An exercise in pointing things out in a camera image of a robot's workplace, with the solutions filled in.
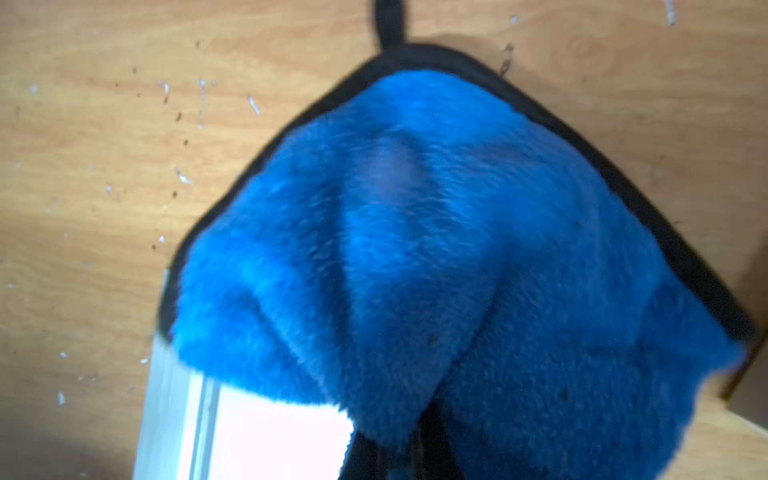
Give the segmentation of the grey-green picture frame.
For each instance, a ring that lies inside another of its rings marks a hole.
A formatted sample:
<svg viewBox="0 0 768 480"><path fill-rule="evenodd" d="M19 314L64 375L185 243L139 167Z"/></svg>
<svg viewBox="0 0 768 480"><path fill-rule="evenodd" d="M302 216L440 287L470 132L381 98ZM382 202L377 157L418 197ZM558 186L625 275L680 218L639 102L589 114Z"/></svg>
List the grey-green picture frame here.
<svg viewBox="0 0 768 480"><path fill-rule="evenodd" d="M178 273L164 272L132 476L135 479L336 479L354 427L334 403L314 357L334 351L326 323L274 324L318 381L322 403L289 403L230 386L186 365L167 336Z"/></svg>

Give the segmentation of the blue microfiber cloth black trim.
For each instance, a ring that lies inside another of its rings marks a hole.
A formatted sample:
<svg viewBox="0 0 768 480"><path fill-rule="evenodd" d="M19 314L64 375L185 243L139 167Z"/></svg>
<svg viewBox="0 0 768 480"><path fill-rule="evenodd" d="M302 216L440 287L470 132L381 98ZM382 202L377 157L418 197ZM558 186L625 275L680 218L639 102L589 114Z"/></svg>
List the blue microfiber cloth black trim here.
<svg viewBox="0 0 768 480"><path fill-rule="evenodd" d="M655 479L755 325L601 152L405 39L280 133L171 264L158 329L226 384L351 420L344 479Z"/></svg>

